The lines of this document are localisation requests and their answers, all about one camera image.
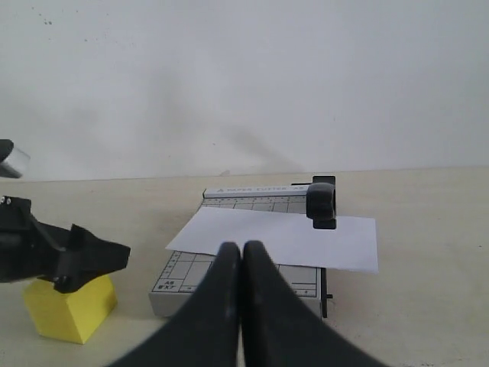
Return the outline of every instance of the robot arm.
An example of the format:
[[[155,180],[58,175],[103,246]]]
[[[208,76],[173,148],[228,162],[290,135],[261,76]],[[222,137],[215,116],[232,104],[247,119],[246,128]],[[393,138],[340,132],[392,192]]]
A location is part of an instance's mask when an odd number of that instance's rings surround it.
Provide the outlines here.
[[[0,177],[22,177],[30,160],[31,157],[17,148],[12,140],[0,139]]]
[[[22,177],[29,160],[11,140],[0,139],[0,177]],[[126,268],[130,251],[76,225],[67,230],[38,222],[28,199],[0,198],[0,283],[41,278],[71,293]]]

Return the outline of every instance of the white paper sheet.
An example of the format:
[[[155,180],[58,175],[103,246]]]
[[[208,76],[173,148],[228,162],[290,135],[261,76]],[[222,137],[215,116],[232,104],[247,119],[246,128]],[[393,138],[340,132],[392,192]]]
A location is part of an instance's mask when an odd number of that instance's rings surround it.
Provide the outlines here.
[[[375,219],[337,217],[337,229],[314,229],[304,214],[201,207],[167,246],[216,255],[226,241],[243,249],[259,240],[276,264],[378,272]]]

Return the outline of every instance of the white wall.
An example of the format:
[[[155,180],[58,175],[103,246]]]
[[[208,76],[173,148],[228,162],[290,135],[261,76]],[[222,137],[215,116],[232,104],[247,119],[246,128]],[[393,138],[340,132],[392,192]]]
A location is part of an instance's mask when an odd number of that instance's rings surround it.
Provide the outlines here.
[[[0,136],[31,153],[32,180],[485,165],[488,14],[2,0]]]

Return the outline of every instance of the black robotic claw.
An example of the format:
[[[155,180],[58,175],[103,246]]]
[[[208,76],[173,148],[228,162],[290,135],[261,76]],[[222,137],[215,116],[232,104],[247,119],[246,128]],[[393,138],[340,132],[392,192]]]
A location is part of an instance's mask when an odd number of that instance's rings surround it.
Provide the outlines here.
[[[30,200],[0,199],[0,283],[41,278],[56,291],[71,293],[126,268],[130,251],[79,226],[66,230],[38,222]]]
[[[258,241],[224,243],[180,311],[112,364],[235,367],[238,324],[246,365],[386,367],[324,324],[291,290]]]

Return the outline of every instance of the yellow block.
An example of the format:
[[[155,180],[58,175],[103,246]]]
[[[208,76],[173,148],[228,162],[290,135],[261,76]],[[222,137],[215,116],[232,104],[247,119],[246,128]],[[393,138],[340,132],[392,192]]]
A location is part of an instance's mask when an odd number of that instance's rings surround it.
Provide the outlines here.
[[[36,280],[26,287],[24,302],[40,335],[85,344],[114,309],[117,297],[111,279],[103,275],[70,294]]]

